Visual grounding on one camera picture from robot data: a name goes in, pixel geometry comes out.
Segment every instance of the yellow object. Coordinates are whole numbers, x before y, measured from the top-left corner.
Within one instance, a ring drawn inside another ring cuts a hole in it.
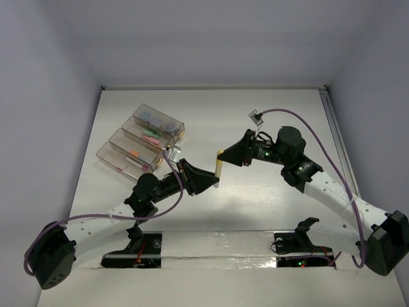
[[[220,179],[220,175],[222,174],[222,165],[223,161],[220,161],[217,159],[217,157],[222,154],[224,150],[219,150],[216,155],[216,170],[215,170],[215,177]],[[217,182],[214,187],[218,188],[219,187],[219,182]]]

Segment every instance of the white wall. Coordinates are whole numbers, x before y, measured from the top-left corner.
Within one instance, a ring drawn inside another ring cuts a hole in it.
[[[330,87],[363,197],[409,216],[409,1],[381,1]],[[409,256],[396,274],[409,303]]]
[[[23,254],[67,216],[100,87],[55,1],[0,0],[0,305],[36,306]]]
[[[377,0],[59,0],[103,85],[328,84]]]

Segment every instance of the white cable tie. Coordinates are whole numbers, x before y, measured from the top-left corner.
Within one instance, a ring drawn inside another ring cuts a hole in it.
[[[355,200],[357,200],[357,199],[359,199],[359,197],[353,195],[353,196],[351,197],[350,204],[352,205],[352,203],[353,203]]]

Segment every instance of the red wire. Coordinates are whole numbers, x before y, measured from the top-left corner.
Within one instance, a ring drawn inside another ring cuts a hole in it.
[[[134,262],[134,265],[135,264],[138,264],[139,262],[141,262],[141,255],[142,255],[142,253],[143,253],[143,249],[145,248],[145,245],[146,245],[146,242],[143,242],[142,243],[142,246],[141,246],[141,250],[138,252],[138,255],[137,255],[137,257],[136,257],[136,260],[135,260],[135,262]]]

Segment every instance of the plastic bin compartment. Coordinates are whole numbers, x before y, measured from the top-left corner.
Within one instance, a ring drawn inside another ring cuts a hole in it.
[[[158,131],[169,134],[174,139],[173,145],[185,134],[185,124],[161,113],[146,104],[135,111],[134,116],[141,121],[155,127]]]
[[[136,163],[135,166],[137,167],[142,166],[142,170],[145,172],[155,171],[163,161],[163,154],[159,148],[123,129],[116,131],[109,142],[125,151],[127,156],[124,159],[126,161],[132,164]]]
[[[143,170],[125,160],[125,157],[127,156],[126,151],[110,142],[106,142],[96,153],[96,156],[100,158],[101,162],[106,166],[135,183],[144,173]]]
[[[143,140],[143,143],[151,145],[156,150],[174,145],[174,139],[171,135],[162,132],[135,116],[131,116],[123,124],[122,129]]]

